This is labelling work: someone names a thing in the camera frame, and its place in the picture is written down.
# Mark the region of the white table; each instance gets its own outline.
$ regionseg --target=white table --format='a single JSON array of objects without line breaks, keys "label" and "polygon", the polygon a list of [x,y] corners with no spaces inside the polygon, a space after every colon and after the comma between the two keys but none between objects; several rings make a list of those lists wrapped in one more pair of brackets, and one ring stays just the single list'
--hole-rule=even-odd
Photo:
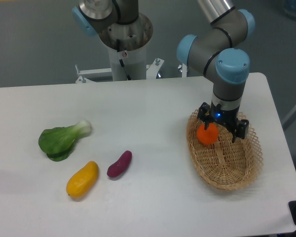
[{"label": "white table", "polygon": [[[250,74],[242,104],[264,167],[248,188],[225,193],[198,177],[185,126],[212,84],[202,77],[0,88],[0,237],[238,237],[291,232],[296,172],[264,75]],[[94,130],[67,160],[37,141],[46,128],[81,118]],[[133,152],[113,181],[109,165]],[[69,178],[88,161],[96,185],[76,202]]]}]

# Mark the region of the metal bracket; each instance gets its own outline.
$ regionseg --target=metal bracket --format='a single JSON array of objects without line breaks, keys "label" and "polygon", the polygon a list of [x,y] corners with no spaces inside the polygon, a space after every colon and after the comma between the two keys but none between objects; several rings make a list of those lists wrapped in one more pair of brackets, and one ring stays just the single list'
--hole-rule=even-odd
[{"label": "metal bracket", "polygon": [[[147,65],[146,78],[147,79],[161,78],[159,71],[163,63],[164,63],[164,60],[160,58],[156,58],[151,65]],[[80,71],[78,68],[78,65],[75,65],[75,69],[78,76],[78,79],[75,81],[76,83],[99,82],[100,80],[97,80],[97,78],[112,76],[111,68]]]},{"label": "metal bracket", "polygon": [[282,128],[285,131],[292,123],[296,120],[296,104],[295,106],[289,111],[289,113],[284,117],[282,120]]}]

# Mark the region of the green vegetable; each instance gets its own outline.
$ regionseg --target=green vegetable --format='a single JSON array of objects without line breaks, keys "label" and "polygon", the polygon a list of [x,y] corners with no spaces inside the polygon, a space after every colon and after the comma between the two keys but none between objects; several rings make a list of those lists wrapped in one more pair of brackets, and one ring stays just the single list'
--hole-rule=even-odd
[{"label": "green vegetable", "polygon": [[91,123],[85,119],[69,127],[46,129],[40,135],[38,145],[48,158],[62,161],[74,150],[77,140],[89,135],[91,130]]}]

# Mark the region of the orange fruit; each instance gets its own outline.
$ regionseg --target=orange fruit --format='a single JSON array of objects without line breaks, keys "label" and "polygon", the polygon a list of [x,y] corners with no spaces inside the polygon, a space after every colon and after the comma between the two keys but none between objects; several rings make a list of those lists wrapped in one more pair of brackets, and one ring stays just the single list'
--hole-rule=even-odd
[{"label": "orange fruit", "polygon": [[198,141],[204,145],[210,145],[217,141],[219,136],[218,128],[215,124],[210,123],[207,130],[205,124],[200,125],[196,132]]}]

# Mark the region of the wicker basket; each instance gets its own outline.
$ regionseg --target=wicker basket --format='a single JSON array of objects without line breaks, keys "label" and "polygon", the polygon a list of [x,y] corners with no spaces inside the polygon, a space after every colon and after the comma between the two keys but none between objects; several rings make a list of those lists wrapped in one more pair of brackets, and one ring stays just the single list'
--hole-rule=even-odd
[{"label": "wicker basket", "polygon": [[[253,183],[261,172],[263,158],[259,138],[249,125],[245,139],[236,139],[227,129],[216,124],[219,130],[217,142],[205,146],[196,138],[196,131],[203,123],[197,118],[198,110],[187,123],[186,138],[192,162],[199,176],[210,186],[220,190],[237,190]],[[245,119],[238,113],[239,119]]]}]

